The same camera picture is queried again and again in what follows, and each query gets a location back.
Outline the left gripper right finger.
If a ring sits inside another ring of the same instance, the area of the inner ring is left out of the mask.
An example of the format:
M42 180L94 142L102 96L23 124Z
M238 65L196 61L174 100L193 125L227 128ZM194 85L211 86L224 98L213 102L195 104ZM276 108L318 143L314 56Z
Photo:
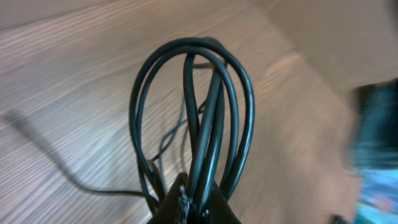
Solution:
M216 182L213 182L208 207L201 222L205 224L241 224L223 197Z

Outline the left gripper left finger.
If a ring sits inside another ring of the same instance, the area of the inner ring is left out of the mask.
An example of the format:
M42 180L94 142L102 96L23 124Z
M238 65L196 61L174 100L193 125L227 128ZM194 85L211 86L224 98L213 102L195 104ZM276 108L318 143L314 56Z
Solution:
M185 186L188 180L188 174L179 173L172 184L165 200L160 204L157 213L147 222L147 224L176 224L181 219L181 209L179 205L180 186Z

